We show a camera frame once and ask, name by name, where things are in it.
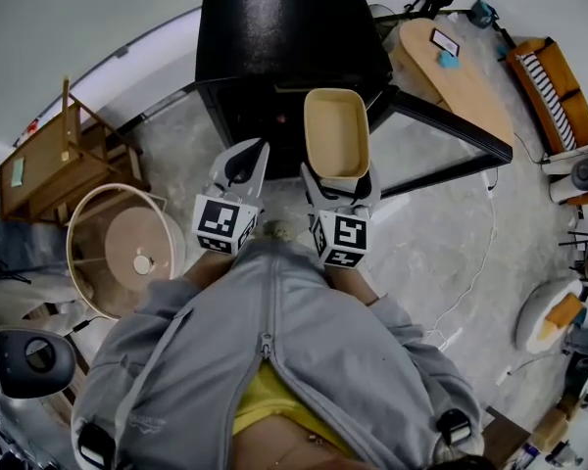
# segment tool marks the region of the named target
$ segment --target gray shoe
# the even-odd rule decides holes
[[[282,240],[285,242],[291,242],[294,240],[294,230],[292,225],[281,219],[266,221],[263,230],[264,238],[272,238],[274,240]]]

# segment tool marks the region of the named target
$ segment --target yellow shirt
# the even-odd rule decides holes
[[[242,396],[235,414],[233,435],[258,421],[278,414],[329,441],[346,455],[349,447],[329,426],[322,422],[304,405],[276,375],[268,362],[262,363],[259,371]]]

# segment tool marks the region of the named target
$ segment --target wooden chair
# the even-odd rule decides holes
[[[82,127],[80,110],[94,123]],[[65,78],[61,112],[0,165],[0,217],[65,224],[82,197],[101,184],[121,182],[148,190],[137,152],[76,99]]]

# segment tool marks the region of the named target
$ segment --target power cord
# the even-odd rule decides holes
[[[95,317],[92,317],[89,320],[83,320],[79,324],[76,324],[76,326],[74,326],[72,328],[72,331],[70,331],[68,333],[68,335],[70,335],[70,334],[76,334],[77,332],[82,331],[85,327],[87,327],[91,322],[93,322],[97,318],[107,318],[107,317],[103,317],[102,315],[96,315]]]
[[[518,141],[520,141],[520,143],[522,144],[522,147],[525,149],[525,153],[527,154],[527,157],[528,157],[528,158],[529,158],[529,159],[530,159],[530,160],[531,160],[533,163],[535,163],[536,165],[540,165],[540,161],[534,161],[534,160],[531,158],[531,154],[529,153],[529,150],[527,150],[527,145],[526,145],[526,144],[525,144],[525,142],[522,140],[522,138],[521,138],[521,137],[520,137],[518,134],[516,134],[516,133],[514,133],[514,136],[516,136],[516,139],[518,139]]]
[[[447,338],[445,338],[444,335],[442,334],[442,331],[440,331],[438,329],[438,324],[440,323],[440,320],[442,320],[445,316],[447,316],[449,313],[454,311],[460,305],[460,303],[466,297],[466,295],[468,295],[470,293],[470,291],[472,291],[472,288],[474,287],[474,283],[477,280],[477,277],[479,275],[481,275],[481,272],[483,271],[483,267],[485,266],[486,260],[488,259],[488,254],[490,253],[490,248],[492,247],[492,243],[494,242],[494,239],[497,238],[497,233],[498,233],[497,214],[494,209],[494,201],[492,199],[490,199],[490,205],[492,206],[492,228],[490,229],[490,240],[488,241],[488,247],[486,248],[486,253],[485,253],[485,255],[483,255],[483,260],[481,261],[481,266],[479,267],[479,270],[474,274],[474,277],[472,277],[472,280],[470,281],[470,286],[468,287],[468,289],[466,289],[462,293],[462,295],[458,298],[458,300],[455,302],[455,304],[453,306],[451,306],[449,309],[447,309],[444,313],[442,313],[436,319],[435,324],[433,324],[433,329],[426,331],[428,334],[424,340],[425,343],[427,343],[427,341],[429,341],[429,338],[431,337],[431,335],[433,333],[438,333],[442,337],[442,339],[444,340],[444,343],[440,346],[440,348],[445,348],[448,345],[449,340]]]
[[[497,183],[499,182],[499,168],[495,168],[495,170],[497,171],[497,177],[494,178],[494,184],[492,186],[488,186],[488,191],[491,192],[492,190],[495,189],[495,187],[497,186]]]
[[[542,360],[543,358],[547,358],[549,356],[556,356],[556,355],[562,355],[562,354],[567,354],[567,353],[565,351],[559,351],[559,352],[555,352],[555,353],[547,353],[546,355],[541,355],[536,358],[532,358],[531,360],[527,360],[526,362],[522,363],[516,369],[514,369],[512,371],[508,371],[508,376],[514,376],[520,369],[522,369],[523,367],[526,367],[529,364],[537,362],[538,360]]]

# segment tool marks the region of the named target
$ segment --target hoodie zipper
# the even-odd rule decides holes
[[[275,259],[274,265],[272,266],[272,272],[270,273],[270,276],[272,277],[271,280],[276,280],[276,267],[278,266],[278,258]],[[277,286],[278,283],[274,282],[272,284],[272,290],[273,290],[273,294],[272,294],[272,305],[271,305],[271,313],[272,315],[269,316],[269,318],[266,321],[266,331],[264,333],[260,334],[261,337],[261,343],[262,343],[262,358],[264,360],[269,360],[272,368],[274,369],[274,372],[276,372],[276,375],[280,378],[280,380],[287,385],[287,387],[294,392],[294,394],[296,394],[296,396],[299,398],[299,400],[305,400],[305,403],[311,407],[311,405],[315,405],[316,407],[319,407],[319,403],[315,400],[312,399],[311,396],[307,395],[306,392],[300,388],[297,384],[297,382],[293,379],[290,379],[287,377],[287,374],[284,373],[283,369],[280,367],[280,365],[278,364],[278,361],[276,360],[276,356],[274,356],[274,354],[272,353],[273,350],[273,340],[274,340],[274,320],[275,320],[275,315],[276,315],[276,306],[279,305],[279,302],[277,301],[277,297],[279,296],[277,294]],[[314,411],[315,415],[322,420],[323,423],[326,423],[336,434],[338,434],[343,440],[344,442],[346,442],[349,447],[359,456],[368,456],[370,455],[370,451],[365,450],[361,444],[359,444],[356,441],[356,437],[353,436],[353,434],[351,434],[349,432],[348,429],[346,429],[345,427],[343,427],[341,424],[339,424],[337,421],[327,421],[324,417],[320,416],[318,414],[318,412],[323,412],[324,409],[319,409],[317,408],[316,411]]]
[[[258,340],[258,351],[255,354],[250,366],[246,370],[244,374],[244,378],[240,382],[240,384],[235,389],[235,394],[233,395],[230,405],[228,407],[228,413],[226,414],[226,423],[224,426],[225,433],[227,436],[226,443],[224,445],[224,454],[222,455],[221,462],[221,470],[228,468],[230,466],[228,461],[228,455],[230,454],[230,447],[233,441],[233,423],[235,420],[235,413],[237,412],[237,407],[244,395],[244,392],[248,389],[253,378],[257,375],[261,363],[265,360],[270,360],[272,356],[272,340],[273,335],[272,332],[269,332],[271,325],[270,325],[270,301],[273,301],[274,288],[272,287],[273,284],[270,283],[273,280],[273,276],[276,273],[275,267],[277,265],[277,259],[275,256],[270,257],[270,268],[268,270],[269,276],[265,278],[264,283],[264,290],[262,291],[261,295],[261,307],[260,307],[260,332],[259,332],[259,340]]]

